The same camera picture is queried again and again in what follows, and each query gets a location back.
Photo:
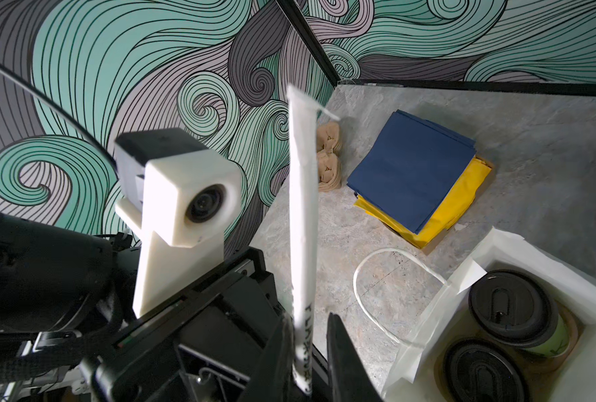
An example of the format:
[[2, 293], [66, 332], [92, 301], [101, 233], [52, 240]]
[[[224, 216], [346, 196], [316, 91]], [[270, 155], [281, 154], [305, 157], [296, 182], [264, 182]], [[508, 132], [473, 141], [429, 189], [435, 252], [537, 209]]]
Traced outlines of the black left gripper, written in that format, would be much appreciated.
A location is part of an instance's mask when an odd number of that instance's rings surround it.
[[107, 239], [0, 213], [0, 385], [78, 368], [98, 401], [239, 401], [283, 314], [261, 250], [219, 264], [137, 318], [127, 254]]

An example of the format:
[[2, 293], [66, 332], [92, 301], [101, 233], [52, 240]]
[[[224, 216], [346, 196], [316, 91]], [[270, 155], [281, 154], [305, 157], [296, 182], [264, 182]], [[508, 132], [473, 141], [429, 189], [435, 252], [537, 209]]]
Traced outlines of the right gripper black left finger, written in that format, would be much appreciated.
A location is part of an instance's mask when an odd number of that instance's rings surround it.
[[288, 401], [292, 385], [293, 324], [283, 313], [239, 401]]

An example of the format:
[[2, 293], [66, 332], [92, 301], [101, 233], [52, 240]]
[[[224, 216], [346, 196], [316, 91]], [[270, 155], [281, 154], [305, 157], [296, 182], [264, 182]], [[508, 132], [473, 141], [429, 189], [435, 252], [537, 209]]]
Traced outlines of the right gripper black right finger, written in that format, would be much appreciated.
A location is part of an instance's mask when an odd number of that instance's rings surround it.
[[326, 346], [333, 401], [383, 401], [363, 368], [343, 320], [334, 313], [327, 320]]

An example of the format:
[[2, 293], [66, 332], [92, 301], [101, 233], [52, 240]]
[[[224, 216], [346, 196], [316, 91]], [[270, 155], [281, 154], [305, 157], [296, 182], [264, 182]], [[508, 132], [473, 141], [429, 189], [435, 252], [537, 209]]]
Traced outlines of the green paper coffee cup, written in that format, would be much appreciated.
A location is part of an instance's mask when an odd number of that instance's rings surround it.
[[571, 344], [571, 333], [564, 313], [559, 310], [556, 322], [550, 323], [539, 337], [528, 346], [522, 347], [525, 353], [541, 358], [556, 358], [563, 355]]

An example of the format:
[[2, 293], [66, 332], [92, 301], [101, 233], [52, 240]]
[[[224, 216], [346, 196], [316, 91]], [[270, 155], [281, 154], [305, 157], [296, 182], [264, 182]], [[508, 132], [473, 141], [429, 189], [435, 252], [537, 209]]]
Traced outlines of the white paper takeout bag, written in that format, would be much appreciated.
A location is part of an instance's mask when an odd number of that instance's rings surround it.
[[596, 279], [492, 229], [400, 347], [387, 401], [596, 401]]

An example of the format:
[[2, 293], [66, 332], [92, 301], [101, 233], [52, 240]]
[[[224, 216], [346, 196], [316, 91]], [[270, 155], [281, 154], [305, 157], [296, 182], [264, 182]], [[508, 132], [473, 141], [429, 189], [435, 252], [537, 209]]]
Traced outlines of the white straw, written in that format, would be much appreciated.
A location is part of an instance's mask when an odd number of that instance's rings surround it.
[[313, 394], [312, 337], [316, 300], [318, 159], [316, 120], [326, 109], [294, 85], [286, 89], [289, 117], [289, 221], [294, 328], [293, 379]]

